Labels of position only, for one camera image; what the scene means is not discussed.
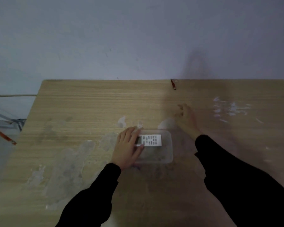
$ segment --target remote control screen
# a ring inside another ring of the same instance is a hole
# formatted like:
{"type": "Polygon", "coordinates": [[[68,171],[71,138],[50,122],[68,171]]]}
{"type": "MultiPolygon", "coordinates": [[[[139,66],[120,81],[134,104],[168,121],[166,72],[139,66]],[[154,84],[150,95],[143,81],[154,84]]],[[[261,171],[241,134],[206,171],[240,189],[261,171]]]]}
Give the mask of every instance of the remote control screen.
{"type": "Polygon", "coordinates": [[[142,137],[138,136],[136,138],[135,144],[141,144],[142,143],[142,137]]]}

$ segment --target person's left hand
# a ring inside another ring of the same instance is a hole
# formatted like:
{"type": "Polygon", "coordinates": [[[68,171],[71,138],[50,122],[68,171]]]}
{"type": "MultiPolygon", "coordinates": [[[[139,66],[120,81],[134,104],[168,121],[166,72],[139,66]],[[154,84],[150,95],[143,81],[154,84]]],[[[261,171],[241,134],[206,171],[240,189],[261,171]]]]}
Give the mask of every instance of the person's left hand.
{"type": "Polygon", "coordinates": [[[110,162],[119,166],[121,171],[131,167],[144,148],[144,145],[135,147],[136,138],[141,130],[139,129],[131,135],[134,130],[134,127],[129,127],[122,131],[117,138],[117,143],[110,162]]]}

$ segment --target black sleeve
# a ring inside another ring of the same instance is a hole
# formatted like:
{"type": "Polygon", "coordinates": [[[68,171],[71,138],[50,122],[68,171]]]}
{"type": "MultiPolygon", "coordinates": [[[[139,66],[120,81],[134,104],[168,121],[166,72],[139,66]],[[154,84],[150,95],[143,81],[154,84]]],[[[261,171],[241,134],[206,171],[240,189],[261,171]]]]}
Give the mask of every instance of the black sleeve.
{"type": "Polygon", "coordinates": [[[111,198],[120,174],[120,167],[107,164],[91,186],[80,191],[65,206],[56,227],[101,226],[110,216],[111,198]]]}
{"type": "Polygon", "coordinates": [[[207,189],[237,226],[283,226],[284,187],[266,172],[228,153],[206,135],[195,141],[207,189]]]}

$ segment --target red object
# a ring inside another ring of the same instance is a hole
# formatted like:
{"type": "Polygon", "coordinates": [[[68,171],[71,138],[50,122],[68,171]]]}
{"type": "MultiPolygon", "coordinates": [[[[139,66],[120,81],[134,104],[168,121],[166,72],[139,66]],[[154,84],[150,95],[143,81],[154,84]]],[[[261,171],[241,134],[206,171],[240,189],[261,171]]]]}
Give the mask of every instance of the red object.
{"type": "Polygon", "coordinates": [[[176,90],[177,88],[176,88],[174,81],[173,80],[170,80],[170,81],[171,81],[171,84],[173,85],[174,90],[176,90]]]}
{"type": "Polygon", "coordinates": [[[5,134],[3,134],[1,131],[0,131],[0,136],[3,137],[5,140],[11,142],[13,145],[16,145],[17,143],[15,141],[13,141],[11,138],[9,138],[8,136],[6,136],[5,134]]]}

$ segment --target wood grain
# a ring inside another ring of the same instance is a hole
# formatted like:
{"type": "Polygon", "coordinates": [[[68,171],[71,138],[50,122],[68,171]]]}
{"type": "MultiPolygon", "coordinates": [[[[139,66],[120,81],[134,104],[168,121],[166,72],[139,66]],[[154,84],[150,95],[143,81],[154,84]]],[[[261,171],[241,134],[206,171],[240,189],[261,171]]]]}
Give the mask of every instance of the wood grain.
{"type": "MultiPolygon", "coordinates": [[[[83,178],[92,177],[109,161],[111,152],[98,148],[106,133],[121,132],[143,122],[156,129],[188,103],[200,128],[240,159],[259,167],[284,186],[284,80],[170,80],[94,81],[45,80],[26,125],[2,173],[0,226],[54,226],[61,211],[49,211],[43,191],[57,153],[77,149],[86,140],[97,142],[86,159],[83,178]],[[213,101],[250,104],[247,115],[214,117],[213,101]],[[28,188],[31,170],[46,166],[42,183],[28,188]]],[[[122,172],[113,196],[112,226],[234,226],[219,201],[210,194],[199,172],[200,163],[183,144],[174,162],[143,165],[122,172]]]]}

